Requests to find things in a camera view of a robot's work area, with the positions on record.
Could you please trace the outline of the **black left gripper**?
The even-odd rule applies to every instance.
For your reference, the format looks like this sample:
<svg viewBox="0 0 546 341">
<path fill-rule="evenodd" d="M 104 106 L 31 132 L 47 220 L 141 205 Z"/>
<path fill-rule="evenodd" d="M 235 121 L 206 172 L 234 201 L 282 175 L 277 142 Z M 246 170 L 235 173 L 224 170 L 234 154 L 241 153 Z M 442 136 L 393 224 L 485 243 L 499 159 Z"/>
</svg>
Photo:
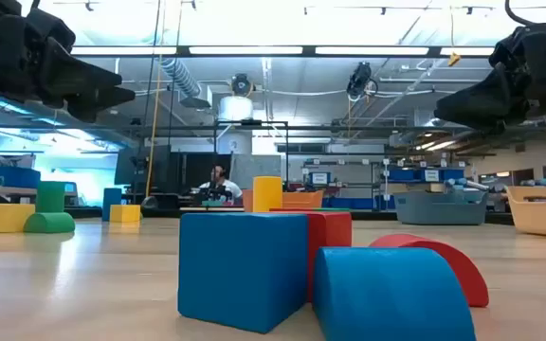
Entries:
<svg viewBox="0 0 546 341">
<path fill-rule="evenodd" d="M 39 35 L 36 13 L 0 16 L 0 97 L 24 102 L 66 101 L 74 118 L 94 123 L 99 112 L 132 101 L 136 93 L 120 88 L 120 75 L 78 60 L 54 38 L 45 40 L 40 61 L 40 89 L 35 79 Z"/>
</svg>

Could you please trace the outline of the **blue cylinder block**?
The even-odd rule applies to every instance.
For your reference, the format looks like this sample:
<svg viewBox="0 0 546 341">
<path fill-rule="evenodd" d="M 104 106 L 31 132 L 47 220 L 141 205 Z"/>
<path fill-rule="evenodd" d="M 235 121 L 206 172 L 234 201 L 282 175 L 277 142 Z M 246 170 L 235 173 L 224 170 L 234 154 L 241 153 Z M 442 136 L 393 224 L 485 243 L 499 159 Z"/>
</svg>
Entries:
<svg viewBox="0 0 546 341">
<path fill-rule="evenodd" d="M 110 212 L 112 205 L 120 205 L 122 199 L 122 191 L 120 188 L 105 188 L 103 190 L 101 219 L 104 222 L 110 220 Z"/>
</svg>

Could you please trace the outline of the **tall green block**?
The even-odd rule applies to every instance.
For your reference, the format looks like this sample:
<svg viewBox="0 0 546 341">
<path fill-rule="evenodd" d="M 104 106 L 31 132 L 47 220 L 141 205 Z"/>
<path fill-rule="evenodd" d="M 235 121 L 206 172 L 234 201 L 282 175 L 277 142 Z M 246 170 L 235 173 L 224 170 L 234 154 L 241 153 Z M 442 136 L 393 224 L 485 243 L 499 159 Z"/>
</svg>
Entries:
<svg viewBox="0 0 546 341">
<path fill-rule="evenodd" d="M 37 188 L 35 211 L 37 213 L 60 213 L 64 211 L 65 183 L 41 181 Z"/>
</svg>

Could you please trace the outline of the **yellow cube block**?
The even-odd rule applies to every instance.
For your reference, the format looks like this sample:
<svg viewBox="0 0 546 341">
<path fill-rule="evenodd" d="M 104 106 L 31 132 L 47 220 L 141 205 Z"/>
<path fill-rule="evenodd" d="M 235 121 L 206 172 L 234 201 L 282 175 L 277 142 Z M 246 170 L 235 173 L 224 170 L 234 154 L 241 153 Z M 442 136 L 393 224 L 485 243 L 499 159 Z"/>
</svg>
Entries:
<svg viewBox="0 0 546 341">
<path fill-rule="evenodd" d="M 141 218 L 142 213 L 140 205 L 110 205 L 110 223 L 137 223 Z"/>
<path fill-rule="evenodd" d="M 21 233 L 35 212 L 34 204 L 0 204 L 0 233 Z"/>
</svg>

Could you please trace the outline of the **green half-cylinder block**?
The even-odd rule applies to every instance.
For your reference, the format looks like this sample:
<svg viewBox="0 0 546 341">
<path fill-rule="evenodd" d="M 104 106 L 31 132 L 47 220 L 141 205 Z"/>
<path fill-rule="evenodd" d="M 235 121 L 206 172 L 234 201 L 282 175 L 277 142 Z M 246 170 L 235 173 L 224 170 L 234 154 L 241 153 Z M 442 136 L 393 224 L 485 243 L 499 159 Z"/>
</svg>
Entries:
<svg viewBox="0 0 546 341">
<path fill-rule="evenodd" d="M 75 231 L 75 221 L 66 212 L 37 212 L 27 218 L 24 231 L 26 233 L 70 233 Z"/>
</svg>

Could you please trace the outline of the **red half-cylinder block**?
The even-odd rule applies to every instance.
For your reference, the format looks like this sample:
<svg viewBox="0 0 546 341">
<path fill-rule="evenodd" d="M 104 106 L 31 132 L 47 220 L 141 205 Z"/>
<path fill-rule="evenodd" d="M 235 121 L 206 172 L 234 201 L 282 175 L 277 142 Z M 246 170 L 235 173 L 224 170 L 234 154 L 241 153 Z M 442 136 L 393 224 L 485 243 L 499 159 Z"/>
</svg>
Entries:
<svg viewBox="0 0 546 341">
<path fill-rule="evenodd" d="M 489 304 L 487 284 L 479 268 L 460 249 L 449 243 L 412 234 L 390 234 L 370 243 L 370 247 L 426 248 L 443 257 L 453 270 L 470 307 L 485 308 Z"/>
</svg>

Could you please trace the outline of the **red cube block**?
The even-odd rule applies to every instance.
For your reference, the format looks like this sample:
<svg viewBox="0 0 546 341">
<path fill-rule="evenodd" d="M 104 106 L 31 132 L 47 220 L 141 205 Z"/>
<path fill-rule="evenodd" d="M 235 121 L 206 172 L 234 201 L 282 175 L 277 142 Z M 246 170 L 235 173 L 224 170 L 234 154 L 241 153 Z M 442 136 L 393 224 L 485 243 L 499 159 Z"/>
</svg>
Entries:
<svg viewBox="0 0 546 341">
<path fill-rule="evenodd" d="M 315 260 L 321 247 L 351 246 L 353 221 L 349 212 L 304 211 L 308 223 L 307 301 L 313 297 Z"/>
</svg>

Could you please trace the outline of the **yellow cylinder block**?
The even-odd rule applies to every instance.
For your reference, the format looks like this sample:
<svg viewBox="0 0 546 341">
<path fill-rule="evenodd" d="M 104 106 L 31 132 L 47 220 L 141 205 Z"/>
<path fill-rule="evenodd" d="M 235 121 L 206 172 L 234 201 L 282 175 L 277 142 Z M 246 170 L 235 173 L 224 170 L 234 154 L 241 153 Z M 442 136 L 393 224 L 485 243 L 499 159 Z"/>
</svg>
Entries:
<svg viewBox="0 0 546 341">
<path fill-rule="evenodd" d="M 252 208 L 254 212 L 268 212 L 282 207 L 282 179 L 279 176 L 256 176 L 253 179 Z"/>
</svg>

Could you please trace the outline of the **blue half-cylinder block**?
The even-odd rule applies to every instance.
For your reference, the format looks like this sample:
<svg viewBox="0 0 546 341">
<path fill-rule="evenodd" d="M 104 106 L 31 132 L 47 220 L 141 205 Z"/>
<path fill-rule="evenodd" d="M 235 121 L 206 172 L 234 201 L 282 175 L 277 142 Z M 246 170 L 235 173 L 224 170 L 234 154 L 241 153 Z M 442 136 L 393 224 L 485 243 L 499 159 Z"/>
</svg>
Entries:
<svg viewBox="0 0 546 341">
<path fill-rule="evenodd" d="M 477 341 L 459 281 L 426 248 L 323 247 L 313 290 L 325 341 Z"/>
</svg>

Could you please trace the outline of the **blue cube block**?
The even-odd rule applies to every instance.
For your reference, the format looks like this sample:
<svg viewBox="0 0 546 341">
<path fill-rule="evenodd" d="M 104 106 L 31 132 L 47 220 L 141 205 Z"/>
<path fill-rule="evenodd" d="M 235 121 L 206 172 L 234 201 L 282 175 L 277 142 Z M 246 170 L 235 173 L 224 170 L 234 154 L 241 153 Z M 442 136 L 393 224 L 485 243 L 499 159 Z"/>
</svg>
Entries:
<svg viewBox="0 0 546 341">
<path fill-rule="evenodd" d="M 177 310 L 268 333 L 307 301 L 302 214 L 190 213 L 179 224 Z"/>
</svg>

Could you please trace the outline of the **black monitor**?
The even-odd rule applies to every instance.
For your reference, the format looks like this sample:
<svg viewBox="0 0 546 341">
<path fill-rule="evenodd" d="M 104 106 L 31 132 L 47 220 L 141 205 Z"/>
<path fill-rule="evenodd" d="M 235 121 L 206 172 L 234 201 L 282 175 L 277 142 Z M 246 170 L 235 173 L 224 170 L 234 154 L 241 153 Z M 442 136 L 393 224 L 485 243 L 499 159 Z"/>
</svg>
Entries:
<svg viewBox="0 0 546 341">
<path fill-rule="evenodd" d="M 166 146 L 121 150 L 118 153 L 114 184 L 146 183 L 148 171 L 151 171 L 151 185 L 156 186 L 161 182 L 161 175 L 167 174 L 169 153 Z"/>
</svg>

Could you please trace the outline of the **yellow plastic bin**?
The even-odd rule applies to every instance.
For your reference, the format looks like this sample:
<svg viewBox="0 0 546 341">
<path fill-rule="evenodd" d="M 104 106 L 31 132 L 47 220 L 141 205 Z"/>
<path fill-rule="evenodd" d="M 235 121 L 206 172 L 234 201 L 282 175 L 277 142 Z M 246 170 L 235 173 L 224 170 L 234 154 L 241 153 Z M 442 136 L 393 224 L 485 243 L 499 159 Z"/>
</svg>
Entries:
<svg viewBox="0 0 546 341">
<path fill-rule="evenodd" d="M 546 236 L 546 187 L 509 187 L 507 198 L 518 232 Z"/>
</svg>

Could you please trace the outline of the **long ceiling light bar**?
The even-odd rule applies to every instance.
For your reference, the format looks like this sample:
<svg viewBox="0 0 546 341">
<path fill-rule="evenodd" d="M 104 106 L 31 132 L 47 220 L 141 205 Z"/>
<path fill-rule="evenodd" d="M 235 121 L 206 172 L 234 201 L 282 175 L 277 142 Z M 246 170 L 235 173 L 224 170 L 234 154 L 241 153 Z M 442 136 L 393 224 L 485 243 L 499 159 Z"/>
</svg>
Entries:
<svg viewBox="0 0 546 341">
<path fill-rule="evenodd" d="M 492 46 L 417 46 L 417 45 L 164 45 L 164 46 L 75 46 L 78 57 L 147 57 L 154 55 L 189 57 L 343 57 L 353 58 L 443 58 L 453 53 L 467 58 L 487 58 Z"/>
</svg>

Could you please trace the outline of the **orange plastic bin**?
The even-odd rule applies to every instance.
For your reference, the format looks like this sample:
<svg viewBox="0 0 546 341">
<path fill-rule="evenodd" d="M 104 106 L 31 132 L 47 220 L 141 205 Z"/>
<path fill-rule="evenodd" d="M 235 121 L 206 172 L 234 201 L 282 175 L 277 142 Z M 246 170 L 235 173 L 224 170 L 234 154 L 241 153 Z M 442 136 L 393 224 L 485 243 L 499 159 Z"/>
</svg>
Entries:
<svg viewBox="0 0 546 341">
<path fill-rule="evenodd" d="M 253 211 L 253 190 L 243 189 L 243 206 L 245 212 Z M 323 201 L 323 192 L 284 192 L 282 194 L 282 204 L 277 209 L 311 209 L 321 208 Z"/>
</svg>

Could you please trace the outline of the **black metal table frame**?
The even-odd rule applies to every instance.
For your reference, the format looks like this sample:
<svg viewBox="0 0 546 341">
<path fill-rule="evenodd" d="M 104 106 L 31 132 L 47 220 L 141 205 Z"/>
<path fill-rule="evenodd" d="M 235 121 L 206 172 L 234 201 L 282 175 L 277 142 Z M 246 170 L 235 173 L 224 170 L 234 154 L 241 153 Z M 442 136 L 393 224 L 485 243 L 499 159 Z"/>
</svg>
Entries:
<svg viewBox="0 0 546 341">
<path fill-rule="evenodd" d="M 75 219 L 100 218 L 101 208 L 98 206 L 80 206 L 71 207 L 65 210 Z M 146 209 L 142 212 L 144 218 L 180 218 L 183 214 L 189 213 L 189 210 L 174 209 Z M 352 210 L 352 218 L 355 221 L 396 221 L 395 212 L 381 212 L 369 210 Z M 485 215 L 486 224 L 504 224 L 513 225 L 514 221 L 510 213 L 490 213 Z"/>
</svg>

